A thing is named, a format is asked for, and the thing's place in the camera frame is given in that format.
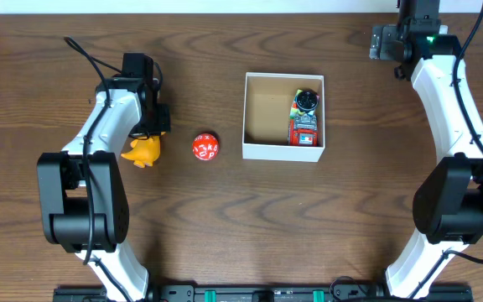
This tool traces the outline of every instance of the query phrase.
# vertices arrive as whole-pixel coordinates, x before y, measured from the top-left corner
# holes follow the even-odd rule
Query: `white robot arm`
[[[88,265],[106,287],[106,297],[114,301],[148,296],[148,271],[125,238],[129,208],[117,161],[128,135],[158,135],[170,129],[169,109],[157,103],[161,80],[153,78],[153,65],[144,54],[125,54],[120,74],[103,79],[96,88],[96,105],[77,136],[60,153],[42,154],[37,165],[46,238],[86,259],[92,227],[83,206],[87,198],[70,198],[65,191],[86,186],[82,159],[84,143],[89,144],[95,231]],[[110,102],[106,102],[106,89]]]
[[[430,60],[421,59],[411,77],[413,88],[417,91],[428,116],[429,126],[435,141],[437,162],[442,158],[463,153],[469,159],[483,159],[483,155],[472,140],[469,129],[460,112],[454,88],[452,87],[452,69],[455,55],[434,55]],[[483,143],[483,123],[476,110],[465,77],[465,62],[458,69],[460,90],[467,112],[475,125]],[[411,239],[398,260],[386,271],[387,287],[392,295],[407,298],[438,262],[442,252],[454,250],[462,252],[468,247],[461,241],[431,244],[426,235],[415,229]],[[454,255],[449,255],[432,275],[430,280],[415,294],[414,298],[428,295],[431,283]]]
[[[474,140],[454,90],[454,64],[460,44],[455,36],[438,35],[439,1],[402,1],[397,25],[373,29],[371,58],[397,60],[399,79],[412,82],[432,130],[437,167],[413,200],[417,228],[397,261],[386,271],[390,295],[423,298],[454,256],[483,235],[483,185],[468,190],[470,180],[483,180],[483,123],[465,76],[457,80],[466,112],[478,134]]]

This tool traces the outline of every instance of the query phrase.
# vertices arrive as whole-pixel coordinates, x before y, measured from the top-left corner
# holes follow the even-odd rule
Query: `red dice ball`
[[[193,141],[193,154],[200,160],[213,159],[219,153],[217,138],[211,134],[203,133]]]

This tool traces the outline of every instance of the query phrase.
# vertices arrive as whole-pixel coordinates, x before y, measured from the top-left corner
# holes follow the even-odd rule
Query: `wood grain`
[[[99,80],[69,49],[120,65],[143,51],[165,76],[172,133],[151,169],[121,161],[128,234],[153,275],[199,284],[328,284],[381,277],[414,225],[412,198],[435,164],[424,109],[393,62],[368,59],[373,24],[394,14],[0,16],[0,301],[47,301],[60,284],[98,284],[42,233],[36,160],[69,142]],[[442,16],[464,39],[474,14]],[[483,24],[467,55],[483,117]],[[319,163],[242,160],[247,71],[325,75],[327,149]],[[190,142],[217,132],[204,163]],[[483,257],[483,239],[468,250]],[[483,267],[456,259],[441,281]]]

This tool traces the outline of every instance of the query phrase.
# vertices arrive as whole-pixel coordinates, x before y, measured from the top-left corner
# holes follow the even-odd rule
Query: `black cable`
[[[403,32],[405,32],[406,26],[409,26],[409,23],[411,21],[411,16],[407,16],[402,20],[400,23],[400,28],[398,29],[398,39],[403,40],[405,37],[403,36]]]
[[[106,62],[103,62],[95,57],[93,57],[92,55],[89,55],[87,54],[72,38],[70,38],[71,42],[69,40],[66,40],[66,38],[70,38],[70,37],[65,37],[65,42],[68,44],[68,46],[70,46],[73,50],[79,52],[80,54],[84,55],[84,56],[89,56],[91,57],[91,59],[93,61],[95,61],[96,63],[100,64],[100,65],[104,65],[105,67],[107,68],[111,68],[113,69],[114,71],[118,72],[119,74],[122,73],[122,70],[119,70],[117,67],[113,66],[113,65],[109,65],[107,64]]]
[[[472,136],[472,139],[475,142],[478,149],[483,154],[483,144],[480,141],[480,136],[478,135],[478,133],[476,133],[476,130],[475,130],[475,127],[473,126],[472,121],[470,120],[469,113],[467,113],[467,108],[465,107],[465,104],[463,102],[463,98],[460,92],[460,81],[458,80],[458,67],[460,66],[461,60],[465,56],[465,51],[467,50],[467,47],[469,47],[470,41],[473,39],[473,37],[476,34],[476,31],[480,27],[480,23],[482,22],[482,19],[483,19],[483,3],[482,3],[482,8],[480,10],[480,14],[478,15],[478,19],[476,20],[475,26],[473,27],[473,29],[469,34],[469,37],[465,41],[460,51],[460,54],[456,57],[456,61],[454,63],[454,69],[452,70],[452,86],[454,87],[456,99],[458,101],[458,105],[460,105],[461,114],[463,115],[465,123],[467,124],[467,128],[469,129],[470,135]],[[439,260],[437,261],[437,263],[435,263],[435,265],[430,269],[430,271],[428,272],[428,275],[426,275],[423,281],[418,284],[417,288],[409,296],[410,298],[413,298],[418,293],[418,291],[432,278],[432,276],[437,271],[439,266],[443,263],[445,259],[448,258],[450,254],[454,254],[455,256],[461,257],[465,260],[469,260],[473,263],[483,264],[483,259],[472,257],[465,253],[456,252],[453,250],[444,251],[441,257],[439,258]]]
[[[92,67],[94,67],[96,73],[98,73],[98,75],[100,76],[101,83],[106,90],[106,100],[104,103],[104,107],[101,109],[100,113],[98,113],[98,116],[94,119],[91,126],[89,127],[89,130],[87,130],[86,135],[83,137],[83,158],[81,159],[81,162],[83,165],[83,177],[85,178],[87,200],[89,204],[89,239],[87,242],[87,251],[83,260],[83,265],[87,265],[89,263],[89,260],[91,259],[92,248],[94,246],[95,229],[94,202],[92,199],[91,176],[89,170],[89,159],[87,158],[87,156],[89,153],[89,144],[91,143],[91,135],[94,133],[94,129],[96,128],[98,122],[101,120],[101,117],[104,115],[104,113],[106,113],[107,108],[109,108],[109,106],[111,105],[111,96],[109,94],[109,87],[107,86],[106,78],[101,73],[95,61],[71,37],[64,37],[64,40],[72,49],[84,55],[89,60],[89,62],[91,62]]]
[[[354,283],[355,285],[357,285],[357,287],[359,288],[359,290],[360,290],[360,291],[361,291],[363,294],[365,294],[366,296],[368,295],[368,293],[367,293],[367,292],[366,292],[366,291],[365,291],[365,290],[364,290],[364,289],[363,289],[363,288],[362,288],[362,287],[361,287],[361,286],[360,286],[360,285],[357,283],[357,281],[356,281],[354,278],[352,278],[352,277],[350,277],[350,276],[340,276],[340,277],[338,277],[337,279],[335,279],[335,281],[333,281],[333,282],[331,283],[331,285],[329,286],[329,293],[330,293],[330,294],[333,296],[333,298],[335,298],[335,300],[340,301],[340,298],[339,298],[339,297],[337,297],[337,296],[335,296],[335,283],[336,283],[337,281],[341,280],[341,279],[348,279],[348,280],[350,280],[350,281],[353,281],[353,283]]]
[[[156,91],[159,91],[161,89],[161,85],[164,83],[164,73],[161,72],[161,68],[159,68],[158,62],[154,62],[154,66],[156,66],[156,69],[158,70],[159,79],[158,88],[156,89]]]
[[[113,284],[113,286],[118,289],[118,291],[122,294],[122,296],[124,296],[124,299],[127,302],[132,302],[132,298],[130,297],[130,295],[126,292],[126,290],[122,287],[122,285],[120,285],[113,278],[113,276],[111,275],[111,273],[109,273],[109,271],[107,270],[107,268],[104,265],[104,263],[102,263],[100,259],[95,259],[95,260],[91,260],[91,261],[94,262],[97,267],[100,267],[101,271],[104,272],[104,274],[106,275],[106,277],[109,280],[109,282],[111,282],[111,284]]]

